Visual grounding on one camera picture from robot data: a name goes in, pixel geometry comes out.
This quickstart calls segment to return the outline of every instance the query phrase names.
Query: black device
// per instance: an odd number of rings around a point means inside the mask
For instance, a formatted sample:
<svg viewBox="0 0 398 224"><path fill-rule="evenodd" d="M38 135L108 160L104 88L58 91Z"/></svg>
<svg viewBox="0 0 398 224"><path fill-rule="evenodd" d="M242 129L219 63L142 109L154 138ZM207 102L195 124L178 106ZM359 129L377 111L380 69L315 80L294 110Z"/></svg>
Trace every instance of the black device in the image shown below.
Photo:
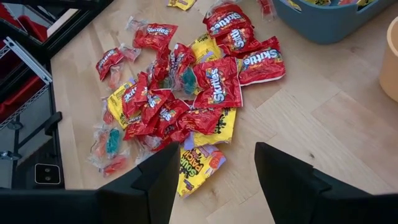
<svg viewBox="0 0 398 224"><path fill-rule="evenodd" d="M0 190L1 223L169 223L177 142L98 190Z"/></svg>
<svg viewBox="0 0 398 224"><path fill-rule="evenodd" d="M398 223L398 195L371 195L266 143L254 156L276 224Z"/></svg>

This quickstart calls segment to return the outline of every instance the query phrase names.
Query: blue plastic bin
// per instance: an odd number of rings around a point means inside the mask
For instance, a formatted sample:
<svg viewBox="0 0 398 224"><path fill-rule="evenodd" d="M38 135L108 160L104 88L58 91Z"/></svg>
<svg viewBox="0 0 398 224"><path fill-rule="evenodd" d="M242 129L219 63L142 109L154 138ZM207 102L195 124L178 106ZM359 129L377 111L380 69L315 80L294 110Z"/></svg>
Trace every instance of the blue plastic bin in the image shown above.
<svg viewBox="0 0 398 224"><path fill-rule="evenodd" d="M291 28L318 44L331 44L341 41L397 0L375 0L361 10L356 4L317 6L304 0L293 0L301 7L301 12L285 0L273 2L278 16Z"/></svg>

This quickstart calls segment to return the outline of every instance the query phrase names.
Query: wooden table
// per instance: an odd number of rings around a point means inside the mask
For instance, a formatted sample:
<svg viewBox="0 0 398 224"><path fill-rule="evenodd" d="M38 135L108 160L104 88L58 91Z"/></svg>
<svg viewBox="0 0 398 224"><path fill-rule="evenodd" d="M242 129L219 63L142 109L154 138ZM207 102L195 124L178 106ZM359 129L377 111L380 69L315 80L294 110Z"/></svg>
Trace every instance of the wooden table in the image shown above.
<svg viewBox="0 0 398 224"><path fill-rule="evenodd" d="M124 30L130 15L179 26L170 46L189 44L205 32L201 23L214 0L197 1L188 12L164 1L115 0L52 58L53 84L65 185L95 189L127 171L103 178L86 161L93 126L101 121L102 96L110 94L95 64L102 54L132 34ZM273 223L254 165L254 145L267 142L317 169L372 194L398 190L398 104L378 84L386 30L398 4L344 41L313 44L281 20L262 21L254 0L241 4L256 26L256 37L276 35L287 69L277 82L243 88L234 138L220 145L227 162L193 195L176 197L171 223ZM124 70L127 79L144 70L155 52L144 49ZM129 168L133 168L132 149Z"/></svg>

